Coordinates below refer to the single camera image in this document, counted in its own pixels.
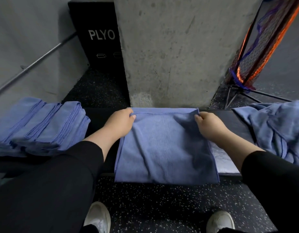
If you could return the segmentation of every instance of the floor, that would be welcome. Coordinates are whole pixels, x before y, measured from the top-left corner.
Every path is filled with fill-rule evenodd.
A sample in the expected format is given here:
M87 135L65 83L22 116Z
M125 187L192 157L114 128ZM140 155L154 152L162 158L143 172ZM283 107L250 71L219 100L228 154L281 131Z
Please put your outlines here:
M267 3L261 13L267 10ZM89 68L64 101L83 107L125 108L130 105L124 70L100 72ZM299 99L299 15L255 83L257 90L292 100ZM227 95L221 86L210 108L222 109ZM272 98L250 94L263 102ZM252 103L242 96L230 108ZM112 218L111 232L205 232L214 211L230 212L236 229L272 232L276 228L249 188L225 177L219 184L175 186L114 183L101 177L94 200L103 202Z

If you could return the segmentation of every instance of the person's left hand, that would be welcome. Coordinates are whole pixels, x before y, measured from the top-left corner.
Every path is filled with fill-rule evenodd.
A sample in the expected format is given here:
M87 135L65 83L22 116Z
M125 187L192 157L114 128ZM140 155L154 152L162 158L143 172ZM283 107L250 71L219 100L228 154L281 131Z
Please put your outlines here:
M104 127L110 129L114 135L118 137L123 137L130 132L132 124L136 118L136 115L130 116L133 113L131 108L116 111L109 117L106 121Z

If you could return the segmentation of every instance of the person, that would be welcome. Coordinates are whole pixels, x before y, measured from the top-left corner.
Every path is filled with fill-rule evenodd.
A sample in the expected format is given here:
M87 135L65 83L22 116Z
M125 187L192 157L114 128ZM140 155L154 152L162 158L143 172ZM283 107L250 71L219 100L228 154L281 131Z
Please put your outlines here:
M38 168L0 186L1 232L109 232L110 216L92 204L95 180L110 147L132 128L131 108L111 115L105 126ZM213 113L195 116L201 134L224 149L279 232L299 231L299 167L232 133ZM207 233L237 232L224 211Z

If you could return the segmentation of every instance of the black sleeve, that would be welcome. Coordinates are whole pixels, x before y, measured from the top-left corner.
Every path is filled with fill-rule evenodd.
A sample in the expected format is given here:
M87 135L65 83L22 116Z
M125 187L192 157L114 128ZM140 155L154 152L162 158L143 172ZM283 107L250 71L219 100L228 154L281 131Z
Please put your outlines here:
M299 232L299 167L256 151L242 165L244 182L280 232Z
M95 193L102 150L81 141L0 187L1 232L79 232Z

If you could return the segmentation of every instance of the shoe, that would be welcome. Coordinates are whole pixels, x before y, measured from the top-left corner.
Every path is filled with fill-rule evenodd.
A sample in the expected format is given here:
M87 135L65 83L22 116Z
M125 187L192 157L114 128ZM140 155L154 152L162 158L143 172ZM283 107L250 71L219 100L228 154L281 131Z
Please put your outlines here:
M209 218L206 233L217 233L225 227L235 229L232 216L226 211L218 211Z
M99 233L109 233L111 229L111 216L104 204L101 202L94 202L91 204L87 216L85 218L84 226L94 225Z

